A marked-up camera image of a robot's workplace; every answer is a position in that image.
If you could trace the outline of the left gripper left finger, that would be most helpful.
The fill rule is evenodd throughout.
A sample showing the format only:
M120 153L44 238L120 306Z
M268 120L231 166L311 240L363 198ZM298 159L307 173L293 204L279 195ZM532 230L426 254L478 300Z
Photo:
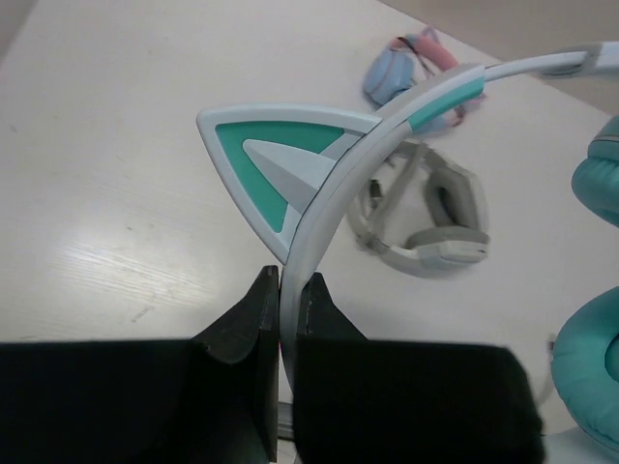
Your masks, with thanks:
M191 338L1 346L5 463L269 463L279 271Z

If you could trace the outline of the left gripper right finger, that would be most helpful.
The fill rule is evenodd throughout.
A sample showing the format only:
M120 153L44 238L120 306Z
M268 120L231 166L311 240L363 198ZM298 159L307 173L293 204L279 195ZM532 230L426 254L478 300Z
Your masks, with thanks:
M365 337L321 274L301 297L293 432L305 463L541 463L527 374L500 346Z

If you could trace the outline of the teal cat-ear headphones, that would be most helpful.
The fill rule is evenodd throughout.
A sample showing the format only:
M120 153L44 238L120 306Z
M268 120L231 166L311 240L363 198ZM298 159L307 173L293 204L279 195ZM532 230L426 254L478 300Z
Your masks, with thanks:
M615 41L487 66L461 64L373 112L282 102L200 112L209 158L279 271L279 363L292 391L301 297L321 274L367 338L509 349L543 422L541 463L618 459L618 122L509 80L618 74ZM416 133L481 94L454 130ZM357 244L346 213L370 179L388 189L404 141L473 172L487 202L483 262L452 275L399 272ZM385 241L430 228L419 170Z

